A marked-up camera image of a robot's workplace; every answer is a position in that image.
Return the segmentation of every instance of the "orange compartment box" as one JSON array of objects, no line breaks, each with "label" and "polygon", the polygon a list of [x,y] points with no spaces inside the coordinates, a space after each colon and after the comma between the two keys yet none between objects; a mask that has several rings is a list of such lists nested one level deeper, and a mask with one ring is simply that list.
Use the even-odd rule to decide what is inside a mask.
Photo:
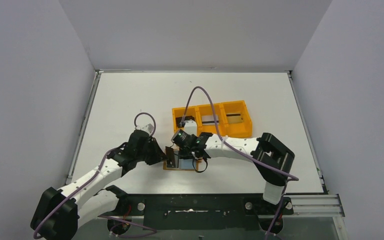
[{"label": "orange compartment box", "polygon": [[[232,138],[249,138],[253,134],[253,122],[248,114],[245,101],[228,101],[214,104],[217,116],[218,129],[222,136]],[[173,108],[174,132],[179,128],[179,123],[185,112],[184,107]],[[216,134],[213,111],[210,104],[189,106],[186,112],[186,120],[193,118],[198,126],[197,135],[202,132]]]}]

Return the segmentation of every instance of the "white wall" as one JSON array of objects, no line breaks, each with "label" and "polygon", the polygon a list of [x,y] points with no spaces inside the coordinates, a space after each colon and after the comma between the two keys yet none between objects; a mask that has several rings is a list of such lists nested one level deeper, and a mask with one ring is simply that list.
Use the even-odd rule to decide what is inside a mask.
[{"label": "white wall", "polygon": [[332,0],[60,0],[96,69],[284,71]]},{"label": "white wall", "polygon": [[0,0],[0,240],[33,239],[68,172],[94,78],[58,0]]},{"label": "white wall", "polygon": [[384,1],[333,0],[293,71],[352,240],[384,240]]}]

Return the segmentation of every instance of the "bolt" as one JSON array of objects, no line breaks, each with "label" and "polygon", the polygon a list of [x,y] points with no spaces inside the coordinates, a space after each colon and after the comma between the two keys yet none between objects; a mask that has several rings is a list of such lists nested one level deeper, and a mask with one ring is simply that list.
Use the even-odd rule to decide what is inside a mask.
[{"label": "bolt", "polygon": [[143,202],[139,202],[137,204],[137,210],[143,211],[145,209],[145,204]]},{"label": "bolt", "polygon": [[286,209],[287,210],[291,210],[292,209],[292,203],[291,202],[288,202],[287,205],[286,205]]},{"label": "bolt", "polygon": [[245,203],[245,209],[246,209],[246,210],[251,210],[251,209],[253,209],[253,204],[250,203],[250,202]]}]

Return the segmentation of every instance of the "purple cable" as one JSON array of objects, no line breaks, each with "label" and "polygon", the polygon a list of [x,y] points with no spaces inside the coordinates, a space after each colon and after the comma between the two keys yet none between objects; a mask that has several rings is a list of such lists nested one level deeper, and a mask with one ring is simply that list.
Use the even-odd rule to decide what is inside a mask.
[{"label": "purple cable", "polygon": [[283,191],[282,191],[282,197],[280,198],[280,201],[279,201],[279,206],[277,207],[276,213],[274,214],[274,217],[273,217],[273,219],[271,220],[270,225],[269,225],[268,228],[267,228],[267,231],[265,232],[264,240],[267,240],[267,238],[269,237],[268,234],[271,234],[270,230],[272,230],[272,227],[273,227],[273,225],[274,225],[275,222],[276,222],[277,216],[279,215],[279,213],[280,213],[280,211],[281,211],[282,203],[283,203],[283,201],[284,201],[284,195],[285,195],[285,191],[286,191],[286,186],[288,185],[288,182],[289,182],[289,181],[291,181],[291,180],[288,179],[288,181],[287,181],[286,184],[285,184],[285,187],[283,188]]},{"label": "purple cable", "polygon": [[[184,122],[185,122],[186,111],[188,110],[189,102],[191,101],[192,95],[194,94],[194,91],[195,91],[196,89],[201,89],[201,90],[204,92],[204,94],[206,95],[206,97],[208,98],[209,104],[211,105],[211,109],[212,109],[212,116],[213,116],[213,118],[214,118],[215,131],[217,132],[217,135],[218,135],[218,137],[220,138],[220,140],[223,141],[223,138],[222,138],[222,136],[220,135],[219,126],[218,126],[217,121],[216,121],[216,119],[217,119],[217,118],[216,118],[216,109],[214,108],[213,101],[211,101],[211,98],[210,98],[210,95],[208,94],[208,92],[207,92],[203,87],[201,87],[201,86],[196,86],[196,87],[194,87],[194,88],[192,89],[192,92],[190,93],[189,99],[187,100],[187,103],[186,103],[186,108],[184,109],[184,114],[183,114],[183,116],[181,117],[181,123],[184,123]],[[274,171],[274,172],[276,172],[276,173],[278,173],[278,174],[282,174],[283,176],[286,176],[286,177],[288,177],[288,178],[291,178],[291,181],[298,181],[298,180],[299,180],[299,178],[296,177],[296,176],[294,176],[294,175],[291,175],[291,174],[289,174],[289,173],[287,173],[287,172],[281,171],[281,170],[279,170],[279,169],[277,169],[277,168],[274,168],[274,167],[272,167],[272,166],[270,166],[270,165],[267,165],[267,164],[265,164],[265,163],[262,163],[262,162],[260,162],[260,161],[258,161],[258,160],[256,160],[256,159],[254,159],[254,158],[248,156],[247,154],[245,154],[245,153],[243,153],[243,152],[237,150],[236,148],[234,148],[232,145],[230,145],[230,144],[227,143],[227,142],[224,142],[224,145],[228,146],[230,149],[232,149],[232,150],[233,150],[234,152],[236,152],[237,154],[239,154],[239,155],[241,155],[241,156],[243,156],[243,157],[245,157],[245,158],[247,158],[247,159],[253,161],[254,163],[256,163],[256,164],[258,164],[258,165],[260,165],[260,166],[262,166],[262,167],[264,167],[264,168],[266,168],[266,169],[270,169],[270,170],[272,170],[272,171]]]},{"label": "purple cable", "polygon": [[[117,222],[121,222],[124,223],[124,224],[130,224],[130,225],[133,225],[133,226],[136,226],[136,227],[139,227],[139,228],[143,228],[143,229],[146,229],[146,230],[149,230],[149,231],[152,231],[152,232],[148,232],[148,233],[145,233],[145,234],[141,234],[141,235],[119,235],[117,237],[119,238],[122,238],[122,239],[137,239],[137,238],[143,238],[143,237],[146,237],[146,236],[149,236],[149,235],[153,235],[153,234],[156,234],[157,233],[157,230],[154,229],[154,228],[150,228],[148,226],[144,226],[144,225],[141,225],[141,224],[138,224],[138,223],[134,223],[134,222],[130,222],[130,221],[126,221],[124,219],[121,219],[121,218],[116,218],[116,217],[112,217],[112,216],[99,216],[99,218],[104,218],[104,219],[110,219],[110,220],[114,220],[114,221],[117,221]],[[113,227],[111,227],[111,229],[109,230],[110,232],[112,232],[116,227],[120,226],[121,224],[117,224]]]},{"label": "purple cable", "polygon": [[102,169],[102,167],[104,166],[104,162],[105,162],[105,159],[107,159],[107,155],[110,154],[110,152],[114,150],[113,149],[110,149],[108,150],[105,155],[103,156],[99,166],[98,166],[98,171],[95,172],[95,174],[89,179],[87,180],[87,182],[85,182],[82,186],[79,186],[75,191],[73,191],[70,195],[68,195],[64,200],[62,200],[62,202],[60,202],[52,211],[50,211],[50,213],[39,223],[39,225],[36,227],[36,229],[34,230],[34,233],[33,233],[33,238],[34,239],[41,239],[43,238],[42,236],[38,236],[38,233],[39,233],[39,230],[42,228],[42,226],[44,225],[44,223],[54,214],[58,211],[58,209],[61,208],[62,205],[64,205],[68,200],[70,200],[74,195],[76,195],[78,192],[80,192],[83,188],[85,188],[88,184],[90,184],[99,174],[99,171]]},{"label": "purple cable", "polygon": [[138,119],[138,117],[139,117],[140,115],[148,115],[148,116],[152,119],[152,121],[153,121],[153,130],[152,130],[151,134],[149,135],[150,137],[152,137],[152,136],[154,135],[154,133],[155,133],[155,129],[157,128],[157,123],[155,122],[155,118],[154,118],[151,114],[149,114],[149,113],[147,113],[147,112],[140,112],[140,113],[138,113],[138,114],[134,117],[134,120],[133,120],[133,124],[134,124],[134,127],[135,127],[135,128],[138,126],[138,125],[136,124],[136,120]]}]

